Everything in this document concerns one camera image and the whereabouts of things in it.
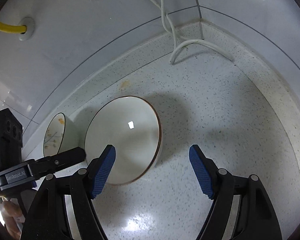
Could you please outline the person's left hand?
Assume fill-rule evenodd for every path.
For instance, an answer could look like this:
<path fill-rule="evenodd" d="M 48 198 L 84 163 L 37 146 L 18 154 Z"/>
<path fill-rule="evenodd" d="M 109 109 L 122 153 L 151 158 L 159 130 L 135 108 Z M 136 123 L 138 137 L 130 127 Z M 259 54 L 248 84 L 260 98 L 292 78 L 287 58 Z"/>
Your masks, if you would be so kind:
<path fill-rule="evenodd" d="M 5 227 L 13 239 L 20 239 L 21 231 L 19 230 L 15 218 L 23 215 L 19 206 L 9 201 L 3 201 L 0 204 L 0 212 L 5 223 Z"/>

